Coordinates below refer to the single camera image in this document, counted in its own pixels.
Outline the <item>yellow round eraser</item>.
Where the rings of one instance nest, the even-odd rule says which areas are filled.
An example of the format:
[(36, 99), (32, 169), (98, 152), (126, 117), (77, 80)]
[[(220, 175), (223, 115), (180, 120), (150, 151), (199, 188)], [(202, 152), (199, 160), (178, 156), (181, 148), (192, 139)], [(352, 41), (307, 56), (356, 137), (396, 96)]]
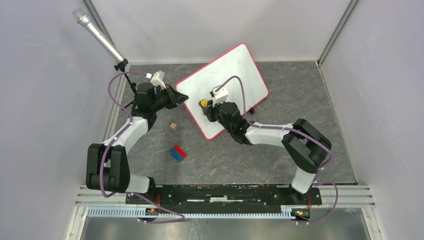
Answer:
[(200, 105), (202, 108), (206, 108), (206, 107), (208, 106), (208, 100), (207, 100), (207, 99), (202, 99), (202, 100), (199, 102), (199, 105)]

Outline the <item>pink framed whiteboard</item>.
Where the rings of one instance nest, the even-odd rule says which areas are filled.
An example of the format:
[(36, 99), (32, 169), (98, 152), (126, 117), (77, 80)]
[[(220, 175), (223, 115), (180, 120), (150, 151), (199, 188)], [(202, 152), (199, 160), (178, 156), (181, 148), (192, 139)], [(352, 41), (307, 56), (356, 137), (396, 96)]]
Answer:
[(226, 101), (236, 103), (242, 114), (245, 112), (241, 86), (244, 90), (246, 110), (255, 107), (269, 96), (268, 86), (244, 43), (233, 47), (175, 85), (176, 91), (189, 97), (184, 105), (207, 140), (214, 139), (225, 128), (218, 122), (210, 122), (199, 102), (203, 99), (212, 100), (211, 91), (232, 76), (239, 77), (241, 81), (233, 78), (224, 86), (228, 91)]

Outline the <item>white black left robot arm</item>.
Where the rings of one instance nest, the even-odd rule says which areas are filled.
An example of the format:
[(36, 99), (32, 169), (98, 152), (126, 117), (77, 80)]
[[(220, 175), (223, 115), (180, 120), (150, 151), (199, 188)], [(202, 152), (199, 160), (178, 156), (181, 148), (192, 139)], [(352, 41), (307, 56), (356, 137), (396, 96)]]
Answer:
[(154, 179), (131, 173), (128, 153), (151, 130), (158, 111), (174, 109), (188, 99), (187, 95), (176, 91), (169, 84), (139, 84), (125, 124), (109, 139), (89, 146), (86, 186), (91, 190), (104, 191), (106, 195), (138, 193), (137, 196), (145, 204), (153, 203), (157, 198)]

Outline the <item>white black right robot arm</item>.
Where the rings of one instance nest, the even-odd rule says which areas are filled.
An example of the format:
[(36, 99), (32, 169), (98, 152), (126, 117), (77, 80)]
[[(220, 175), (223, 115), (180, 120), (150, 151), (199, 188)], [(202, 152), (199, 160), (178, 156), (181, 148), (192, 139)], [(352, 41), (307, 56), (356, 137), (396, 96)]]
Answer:
[(286, 125), (261, 124), (243, 117), (234, 102), (213, 105), (212, 100), (203, 99), (199, 105), (207, 119), (221, 124), (237, 143), (285, 148), (297, 166), (289, 185), (289, 199), (302, 204), (309, 198), (318, 173), (333, 155), (331, 142), (307, 120), (299, 118)]

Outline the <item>black whiteboard foot clip right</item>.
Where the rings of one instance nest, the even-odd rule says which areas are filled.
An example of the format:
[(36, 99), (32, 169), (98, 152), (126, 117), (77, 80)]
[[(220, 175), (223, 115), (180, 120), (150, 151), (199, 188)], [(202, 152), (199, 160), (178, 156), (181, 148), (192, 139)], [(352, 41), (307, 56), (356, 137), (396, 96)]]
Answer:
[(253, 115), (255, 113), (254, 108), (252, 107), (249, 111), (248, 111), (251, 115)]

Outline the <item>small wooden cube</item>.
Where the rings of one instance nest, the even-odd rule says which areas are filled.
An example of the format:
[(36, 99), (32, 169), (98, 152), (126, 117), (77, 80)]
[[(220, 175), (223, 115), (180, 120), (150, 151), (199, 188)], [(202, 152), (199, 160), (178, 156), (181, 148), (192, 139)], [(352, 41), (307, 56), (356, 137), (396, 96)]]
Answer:
[(172, 130), (176, 130), (178, 128), (176, 123), (171, 123), (169, 126)]

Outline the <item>red blue toy block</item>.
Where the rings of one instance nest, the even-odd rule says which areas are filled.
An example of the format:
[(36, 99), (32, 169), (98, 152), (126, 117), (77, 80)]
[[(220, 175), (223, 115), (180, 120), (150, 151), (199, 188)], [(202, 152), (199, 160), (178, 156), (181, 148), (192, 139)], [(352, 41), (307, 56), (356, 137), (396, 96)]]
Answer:
[(178, 145), (175, 145), (170, 153), (177, 162), (182, 162), (187, 157), (187, 154)]

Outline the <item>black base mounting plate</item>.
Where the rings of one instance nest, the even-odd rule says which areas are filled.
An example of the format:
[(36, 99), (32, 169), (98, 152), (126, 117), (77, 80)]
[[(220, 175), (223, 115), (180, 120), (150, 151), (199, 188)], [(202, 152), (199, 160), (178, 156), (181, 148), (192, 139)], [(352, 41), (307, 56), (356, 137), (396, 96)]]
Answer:
[(164, 184), (144, 196), (180, 214), (272, 214), (323, 203), (317, 187), (299, 193), (287, 184)]

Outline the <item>silver microphone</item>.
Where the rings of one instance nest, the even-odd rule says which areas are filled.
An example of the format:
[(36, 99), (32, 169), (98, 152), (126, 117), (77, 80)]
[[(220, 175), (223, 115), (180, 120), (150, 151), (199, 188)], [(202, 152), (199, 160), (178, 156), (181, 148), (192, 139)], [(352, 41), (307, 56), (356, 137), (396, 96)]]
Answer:
[(125, 71), (128, 60), (120, 53), (113, 43), (106, 38), (106, 35), (100, 30), (95, 23), (93, 17), (84, 9), (78, 8), (72, 12), (77, 23), (84, 27), (100, 44), (101, 46), (114, 58), (116, 65), (114, 68), (117, 71)]

